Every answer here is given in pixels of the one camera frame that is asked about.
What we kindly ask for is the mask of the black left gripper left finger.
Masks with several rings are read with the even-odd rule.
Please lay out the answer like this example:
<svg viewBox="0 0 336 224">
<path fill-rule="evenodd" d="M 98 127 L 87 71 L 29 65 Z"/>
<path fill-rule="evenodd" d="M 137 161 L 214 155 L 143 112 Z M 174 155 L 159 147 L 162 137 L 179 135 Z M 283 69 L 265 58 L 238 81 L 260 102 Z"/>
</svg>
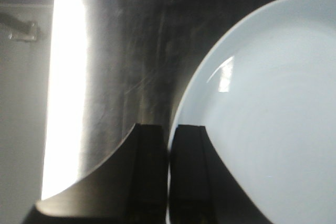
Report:
<svg viewBox="0 0 336 224">
<path fill-rule="evenodd" d="M 108 158 L 36 202 L 23 223 L 165 223 L 167 169 L 162 127 L 135 124 Z"/>
</svg>

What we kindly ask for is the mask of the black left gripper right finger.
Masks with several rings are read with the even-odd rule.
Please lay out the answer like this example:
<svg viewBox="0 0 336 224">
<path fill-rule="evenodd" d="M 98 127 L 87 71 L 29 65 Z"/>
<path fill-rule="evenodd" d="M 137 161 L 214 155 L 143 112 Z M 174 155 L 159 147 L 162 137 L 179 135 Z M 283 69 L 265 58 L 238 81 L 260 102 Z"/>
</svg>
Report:
<svg viewBox="0 0 336 224">
<path fill-rule="evenodd" d="M 214 149 L 206 128 L 179 125 L 170 152 L 171 223 L 269 223 Z"/>
</svg>

